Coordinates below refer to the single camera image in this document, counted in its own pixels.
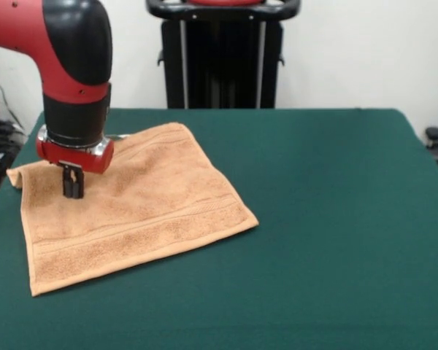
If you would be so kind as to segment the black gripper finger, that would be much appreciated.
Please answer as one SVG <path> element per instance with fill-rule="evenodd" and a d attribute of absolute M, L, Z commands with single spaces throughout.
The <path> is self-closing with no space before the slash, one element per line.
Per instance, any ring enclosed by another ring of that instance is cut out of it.
<path fill-rule="evenodd" d="M 66 198 L 73 197 L 73 178 L 72 170 L 68 166 L 63 167 L 63 194 Z"/>
<path fill-rule="evenodd" d="M 82 199 L 84 197 L 85 176 L 82 170 L 73 170 L 74 181 L 72 187 L 73 199 Z"/>

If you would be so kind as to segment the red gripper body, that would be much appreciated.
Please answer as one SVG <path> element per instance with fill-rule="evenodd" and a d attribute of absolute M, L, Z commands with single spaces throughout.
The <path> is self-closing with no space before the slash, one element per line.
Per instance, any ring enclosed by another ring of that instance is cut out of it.
<path fill-rule="evenodd" d="M 114 149 L 114 141 L 105 136 L 94 147 L 61 146 L 50 140 L 46 125 L 39 129 L 36 137 L 36 150 L 41 159 L 56 165 L 79 167 L 83 171 L 94 174 L 103 174 L 109 168 Z"/>

